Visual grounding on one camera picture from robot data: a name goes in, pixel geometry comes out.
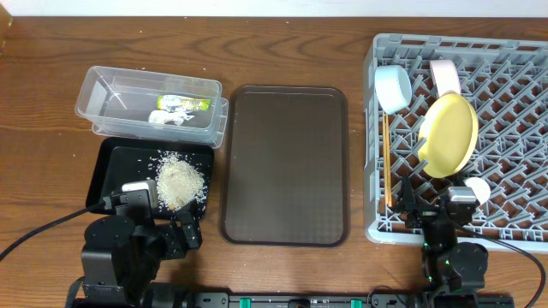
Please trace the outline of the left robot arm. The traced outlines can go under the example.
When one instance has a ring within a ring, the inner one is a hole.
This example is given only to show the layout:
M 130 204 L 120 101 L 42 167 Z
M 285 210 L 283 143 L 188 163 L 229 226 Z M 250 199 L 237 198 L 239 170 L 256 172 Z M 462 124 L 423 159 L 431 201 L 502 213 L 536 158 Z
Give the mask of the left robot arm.
M 126 183 L 101 204 L 114 214 L 91 223 L 81 251 L 84 275 L 69 287 L 67 307 L 194 307 L 184 287 L 156 282 L 164 260 L 183 259 L 202 244 L 197 204 L 157 224 L 154 180 Z

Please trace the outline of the yellow round plate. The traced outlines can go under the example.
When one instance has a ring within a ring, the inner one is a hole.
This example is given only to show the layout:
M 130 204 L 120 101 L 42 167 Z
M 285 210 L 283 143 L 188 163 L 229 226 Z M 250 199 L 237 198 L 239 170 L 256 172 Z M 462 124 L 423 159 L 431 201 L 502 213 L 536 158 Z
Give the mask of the yellow round plate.
M 449 93 L 426 112 L 418 139 L 426 142 L 418 151 L 427 161 L 424 172 L 444 178 L 459 172 L 469 161 L 477 143 L 479 121 L 475 109 L 461 95 Z

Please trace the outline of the white tissue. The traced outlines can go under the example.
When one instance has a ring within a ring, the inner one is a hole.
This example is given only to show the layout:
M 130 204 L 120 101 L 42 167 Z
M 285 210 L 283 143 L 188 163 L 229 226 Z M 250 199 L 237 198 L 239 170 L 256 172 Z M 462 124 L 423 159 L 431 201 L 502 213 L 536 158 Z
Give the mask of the white tissue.
M 190 121 L 194 115 L 190 115 L 184 111 L 169 112 L 166 110 L 154 110 L 148 117 L 148 121 L 154 124 L 174 124 L 181 126 L 185 121 Z

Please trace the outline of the white bowl with rice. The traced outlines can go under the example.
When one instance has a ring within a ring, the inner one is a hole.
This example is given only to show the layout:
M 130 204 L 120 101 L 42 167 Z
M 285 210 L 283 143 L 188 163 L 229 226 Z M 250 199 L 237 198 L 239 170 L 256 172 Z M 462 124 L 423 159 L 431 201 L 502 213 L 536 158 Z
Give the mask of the white bowl with rice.
M 460 94 L 461 85 L 455 64 L 451 60 L 432 60 L 429 62 L 432 82 L 437 88 L 439 98 L 446 94 Z

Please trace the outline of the rice pile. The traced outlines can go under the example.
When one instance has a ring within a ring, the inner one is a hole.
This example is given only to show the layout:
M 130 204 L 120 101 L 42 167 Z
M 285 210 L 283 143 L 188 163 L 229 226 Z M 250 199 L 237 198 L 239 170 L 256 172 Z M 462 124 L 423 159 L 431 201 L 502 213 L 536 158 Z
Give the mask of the rice pile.
M 160 211 L 182 210 L 192 202 L 206 201 L 206 177 L 194 166 L 193 154 L 175 151 L 156 151 L 157 157 L 149 156 L 148 169 L 157 185 Z

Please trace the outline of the light blue bowl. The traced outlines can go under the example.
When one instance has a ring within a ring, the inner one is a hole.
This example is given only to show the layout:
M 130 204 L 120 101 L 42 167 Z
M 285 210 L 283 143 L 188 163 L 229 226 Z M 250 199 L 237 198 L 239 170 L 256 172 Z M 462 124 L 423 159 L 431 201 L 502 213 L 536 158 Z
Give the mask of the light blue bowl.
M 377 67 L 374 88 L 378 103 L 387 115 L 408 107 L 413 95 L 408 74 L 399 65 Z

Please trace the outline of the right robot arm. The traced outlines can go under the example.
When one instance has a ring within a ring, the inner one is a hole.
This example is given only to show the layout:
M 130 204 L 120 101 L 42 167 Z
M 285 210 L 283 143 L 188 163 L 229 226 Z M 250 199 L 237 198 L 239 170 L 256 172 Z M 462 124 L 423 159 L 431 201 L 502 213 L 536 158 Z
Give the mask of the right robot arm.
M 457 229 L 472 221 L 480 205 L 470 187 L 449 187 L 437 204 L 423 204 L 410 179 L 402 177 L 392 210 L 405 216 L 406 228 L 422 230 L 423 271 L 429 285 L 407 300 L 408 307 L 477 307 L 476 291 L 485 286 L 488 251 L 480 244 L 460 242 Z

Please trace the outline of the green snack wrapper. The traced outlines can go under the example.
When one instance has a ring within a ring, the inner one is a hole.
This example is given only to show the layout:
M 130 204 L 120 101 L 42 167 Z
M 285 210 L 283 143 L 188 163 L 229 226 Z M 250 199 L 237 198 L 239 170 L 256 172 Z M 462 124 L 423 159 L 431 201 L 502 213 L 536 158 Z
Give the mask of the green snack wrapper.
M 157 100 L 157 108 L 168 112 L 209 110 L 211 100 L 206 98 L 189 98 L 178 95 L 163 95 Z

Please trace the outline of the small white green cup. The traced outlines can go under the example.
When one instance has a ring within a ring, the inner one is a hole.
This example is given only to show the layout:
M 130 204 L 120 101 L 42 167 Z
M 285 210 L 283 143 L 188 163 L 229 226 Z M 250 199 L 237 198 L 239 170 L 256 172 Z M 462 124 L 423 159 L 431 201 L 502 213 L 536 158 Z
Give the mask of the small white green cup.
M 466 187 L 470 187 L 480 204 L 485 204 L 491 197 L 491 188 L 489 184 L 479 178 L 479 177 L 470 177 L 464 180 Z

